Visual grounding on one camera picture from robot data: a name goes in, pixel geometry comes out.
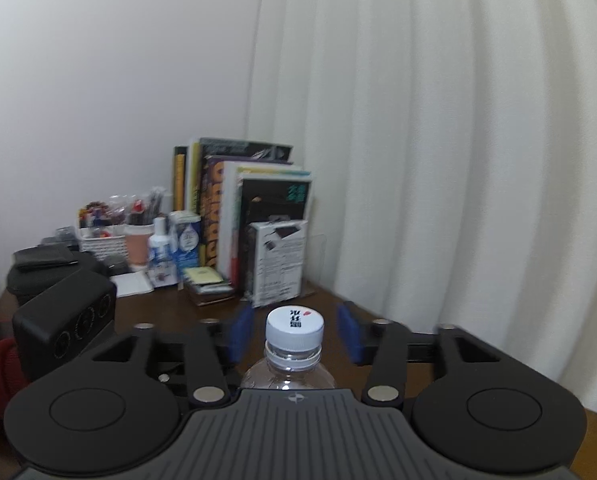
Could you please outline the clear plastic water bottle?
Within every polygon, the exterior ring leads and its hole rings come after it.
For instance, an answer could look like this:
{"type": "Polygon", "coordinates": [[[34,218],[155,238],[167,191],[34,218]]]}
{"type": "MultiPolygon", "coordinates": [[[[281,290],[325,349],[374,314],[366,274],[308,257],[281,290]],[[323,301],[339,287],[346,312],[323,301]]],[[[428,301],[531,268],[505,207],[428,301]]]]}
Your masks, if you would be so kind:
{"type": "Polygon", "coordinates": [[[321,347],[289,352],[266,342],[264,357],[244,374],[246,389],[304,390],[334,389],[332,374],[321,364],[321,347]]]}

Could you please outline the white bottle cap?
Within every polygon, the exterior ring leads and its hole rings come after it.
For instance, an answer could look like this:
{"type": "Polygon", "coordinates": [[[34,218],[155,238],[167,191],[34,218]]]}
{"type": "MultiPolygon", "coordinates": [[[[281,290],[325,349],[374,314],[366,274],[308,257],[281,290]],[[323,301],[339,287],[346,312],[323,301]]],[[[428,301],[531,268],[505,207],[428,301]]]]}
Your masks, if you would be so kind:
{"type": "Polygon", "coordinates": [[[267,315],[266,341],[278,350],[292,353],[315,350],[322,344],[323,333],[323,316],[307,307],[278,307],[267,315]]]}

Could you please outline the small white dropper bottle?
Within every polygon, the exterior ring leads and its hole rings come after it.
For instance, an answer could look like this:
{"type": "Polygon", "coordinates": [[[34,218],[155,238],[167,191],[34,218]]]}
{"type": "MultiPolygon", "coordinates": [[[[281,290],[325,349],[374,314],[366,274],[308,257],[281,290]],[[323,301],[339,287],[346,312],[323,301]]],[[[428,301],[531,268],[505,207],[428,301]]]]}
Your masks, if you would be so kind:
{"type": "Polygon", "coordinates": [[[172,264],[172,255],[169,250],[169,237],[166,232],[166,219],[156,217],[153,221],[154,232],[148,241],[149,246],[149,271],[168,272],[172,264]]]}

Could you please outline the black zip case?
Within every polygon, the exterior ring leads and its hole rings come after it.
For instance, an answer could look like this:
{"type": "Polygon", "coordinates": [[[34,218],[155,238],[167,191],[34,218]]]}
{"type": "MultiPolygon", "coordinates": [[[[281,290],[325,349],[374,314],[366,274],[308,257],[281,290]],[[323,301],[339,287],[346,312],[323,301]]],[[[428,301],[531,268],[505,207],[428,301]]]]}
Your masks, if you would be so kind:
{"type": "Polygon", "coordinates": [[[79,270],[105,274],[103,263],[90,252],[74,252],[73,257],[76,262],[69,266],[55,266],[54,268],[28,271],[21,271],[12,266],[7,276],[7,291],[16,298],[18,305],[22,306],[79,270]]]}

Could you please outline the black wallet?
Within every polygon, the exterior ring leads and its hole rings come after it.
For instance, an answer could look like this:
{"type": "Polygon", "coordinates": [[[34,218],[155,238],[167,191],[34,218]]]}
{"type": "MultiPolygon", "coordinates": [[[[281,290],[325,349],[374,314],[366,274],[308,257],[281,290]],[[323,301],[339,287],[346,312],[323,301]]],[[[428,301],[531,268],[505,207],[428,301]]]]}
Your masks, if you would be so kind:
{"type": "Polygon", "coordinates": [[[62,245],[39,245],[13,254],[13,266],[21,272],[60,268],[76,263],[73,253],[62,245]]]}

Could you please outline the white notepad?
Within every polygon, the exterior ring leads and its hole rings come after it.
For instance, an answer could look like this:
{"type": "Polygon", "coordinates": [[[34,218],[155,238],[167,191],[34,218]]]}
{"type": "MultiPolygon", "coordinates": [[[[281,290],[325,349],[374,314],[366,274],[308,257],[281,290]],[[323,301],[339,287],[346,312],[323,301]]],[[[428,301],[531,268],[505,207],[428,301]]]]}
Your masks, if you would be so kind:
{"type": "Polygon", "coordinates": [[[114,275],[111,281],[116,286],[117,298],[145,295],[154,290],[143,271],[114,275]]]}

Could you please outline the stack of tins with notes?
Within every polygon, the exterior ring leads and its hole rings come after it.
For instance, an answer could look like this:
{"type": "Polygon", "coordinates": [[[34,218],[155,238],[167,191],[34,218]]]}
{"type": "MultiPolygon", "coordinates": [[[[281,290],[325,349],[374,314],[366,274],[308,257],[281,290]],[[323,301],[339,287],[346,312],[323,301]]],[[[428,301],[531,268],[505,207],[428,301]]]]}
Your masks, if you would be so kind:
{"type": "Polygon", "coordinates": [[[226,301],[234,296],[234,287],[220,273],[209,266],[184,269],[184,290],[196,307],[226,301]]]}

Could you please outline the white plastic basket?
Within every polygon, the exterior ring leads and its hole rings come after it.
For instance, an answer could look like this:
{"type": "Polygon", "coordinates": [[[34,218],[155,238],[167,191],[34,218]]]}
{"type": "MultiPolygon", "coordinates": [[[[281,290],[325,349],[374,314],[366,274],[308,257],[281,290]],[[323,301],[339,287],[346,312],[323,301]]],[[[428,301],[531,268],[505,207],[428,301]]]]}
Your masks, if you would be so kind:
{"type": "Polygon", "coordinates": [[[124,226],[79,228],[77,240],[82,252],[90,252],[100,261],[109,256],[128,257],[124,226]]]}

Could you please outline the small clear cube box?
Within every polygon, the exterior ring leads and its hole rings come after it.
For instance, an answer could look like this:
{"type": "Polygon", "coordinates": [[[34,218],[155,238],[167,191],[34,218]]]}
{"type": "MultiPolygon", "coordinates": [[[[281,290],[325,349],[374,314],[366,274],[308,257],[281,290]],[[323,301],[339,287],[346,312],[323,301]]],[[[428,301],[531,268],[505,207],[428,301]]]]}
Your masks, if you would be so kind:
{"type": "Polygon", "coordinates": [[[151,261],[146,270],[154,288],[174,286],[178,284],[176,263],[172,261],[151,261]]]}

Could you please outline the clear acrylic bookend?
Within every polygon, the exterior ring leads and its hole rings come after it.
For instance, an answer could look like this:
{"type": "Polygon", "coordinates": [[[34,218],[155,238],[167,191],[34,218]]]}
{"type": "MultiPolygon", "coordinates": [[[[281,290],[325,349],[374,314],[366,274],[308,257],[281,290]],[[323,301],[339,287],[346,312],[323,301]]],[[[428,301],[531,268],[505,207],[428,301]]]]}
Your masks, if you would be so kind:
{"type": "Polygon", "coordinates": [[[308,238],[300,296],[308,297],[317,291],[321,283],[326,247],[327,239],[324,234],[315,234],[308,238]]]}

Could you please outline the pink paper cup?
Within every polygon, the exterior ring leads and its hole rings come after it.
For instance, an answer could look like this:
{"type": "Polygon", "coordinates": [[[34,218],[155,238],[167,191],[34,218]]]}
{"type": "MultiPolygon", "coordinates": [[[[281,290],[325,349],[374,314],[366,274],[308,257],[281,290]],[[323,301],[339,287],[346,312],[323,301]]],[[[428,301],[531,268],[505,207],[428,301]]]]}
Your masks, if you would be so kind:
{"type": "Polygon", "coordinates": [[[124,229],[127,260],[132,270],[144,270],[149,261],[149,238],[154,234],[153,224],[133,226],[124,229]]]}

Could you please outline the white black product box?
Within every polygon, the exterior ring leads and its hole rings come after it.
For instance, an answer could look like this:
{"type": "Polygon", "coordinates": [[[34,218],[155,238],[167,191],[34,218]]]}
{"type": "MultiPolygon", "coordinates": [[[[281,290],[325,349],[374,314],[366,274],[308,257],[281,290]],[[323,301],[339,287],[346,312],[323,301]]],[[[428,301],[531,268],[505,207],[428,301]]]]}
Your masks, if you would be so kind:
{"type": "Polygon", "coordinates": [[[299,296],[306,245],[306,220],[253,222],[248,226],[245,295],[253,308],[299,296]]]}

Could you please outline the blue white carton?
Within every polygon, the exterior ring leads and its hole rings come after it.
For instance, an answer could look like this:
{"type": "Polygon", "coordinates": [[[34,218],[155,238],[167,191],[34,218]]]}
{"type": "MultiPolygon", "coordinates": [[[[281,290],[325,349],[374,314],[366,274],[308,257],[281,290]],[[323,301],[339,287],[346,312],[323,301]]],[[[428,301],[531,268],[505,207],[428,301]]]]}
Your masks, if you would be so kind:
{"type": "Polygon", "coordinates": [[[182,283],[186,270],[201,264],[201,217],[192,211],[178,210],[169,214],[169,236],[172,258],[176,263],[178,281],[182,283]]]}

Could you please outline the row of upright books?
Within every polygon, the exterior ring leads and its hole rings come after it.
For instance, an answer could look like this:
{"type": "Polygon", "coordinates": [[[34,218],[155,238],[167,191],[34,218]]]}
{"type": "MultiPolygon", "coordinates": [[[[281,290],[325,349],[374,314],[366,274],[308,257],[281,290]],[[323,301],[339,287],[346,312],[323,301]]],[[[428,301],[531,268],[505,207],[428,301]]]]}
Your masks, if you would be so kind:
{"type": "Polygon", "coordinates": [[[305,220],[311,172],[292,161],[293,148],[272,142],[199,138],[172,153],[172,211],[201,217],[199,266],[243,286],[248,226],[305,220]]]}

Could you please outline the white curtain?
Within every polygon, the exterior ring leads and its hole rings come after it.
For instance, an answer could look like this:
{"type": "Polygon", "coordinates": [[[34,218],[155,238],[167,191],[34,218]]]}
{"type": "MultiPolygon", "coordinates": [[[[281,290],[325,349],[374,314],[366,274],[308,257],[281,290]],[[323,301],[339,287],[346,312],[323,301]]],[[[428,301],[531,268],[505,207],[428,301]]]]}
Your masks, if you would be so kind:
{"type": "Polygon", "coordinates": [[[257,0],[246,134],[312,173],[321,284],[597,411],[597,0],[257,0]]]}

